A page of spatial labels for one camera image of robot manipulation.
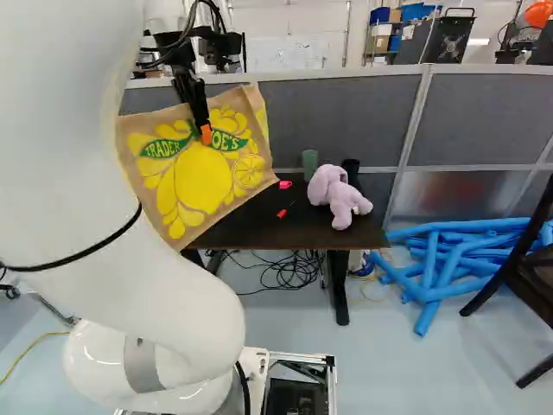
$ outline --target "yellow lemon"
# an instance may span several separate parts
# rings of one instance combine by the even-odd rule
[[[232,173],[225,157],[193,142],[175,161],[175,189],[186,206],[214,213],[232,188]]]
[[[232,167],[232,178],[241,188],[255,188],[263,180],[265,160],[255,154],[240,157]]]

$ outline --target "pink object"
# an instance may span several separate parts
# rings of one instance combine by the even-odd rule
[[[330,205],[334,214],[332,227],[341,231],[352,224],[352,210],[359,214],[372,211],[372,203],[353,186],[347,184],[347,172],[332,164],[324,164],[315,171],[308,185],[312,205]]]
[[[278,188],[281,190],[286,190],[287,188],[291,188],[291,187],[292,187],[292,182],[290,180],[281,180],[278,183]]]

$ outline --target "pink stuffed elephant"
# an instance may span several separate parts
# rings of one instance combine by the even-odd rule
[[[338,166],[324,164],[315,171],[308,185],[312,205],[328,205],[334,214],[332,227],[341,231],[352,224],[355,214],[368,214],[372,203],[354,187],[347,184],[347,172]]]

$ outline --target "cardboard box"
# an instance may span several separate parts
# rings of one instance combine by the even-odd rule
[[[389,36],[371,36],[366,45],[366,52],[368,54],[385,54],[388,52],[389,42]]]
[[[388,20],[390,23],[400,23],[401,22],[401,10],[400,9],[394,9],[390,10],[390,19]]]
[[[389,23],[382,23],[372,26],[371,36],[390,36],[392,26]]]

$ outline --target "red marker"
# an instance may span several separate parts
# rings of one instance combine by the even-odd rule
[[[296,201],[292,201],[292,203],[290,203],[290,206],[288,206],[288,208],[291,208],[294,203],[296,203]],[[288,209],[281,209],[276,214],[276,217],[278,219],[282,219],[284,216],[286,216],[286,213],[288,213]]]

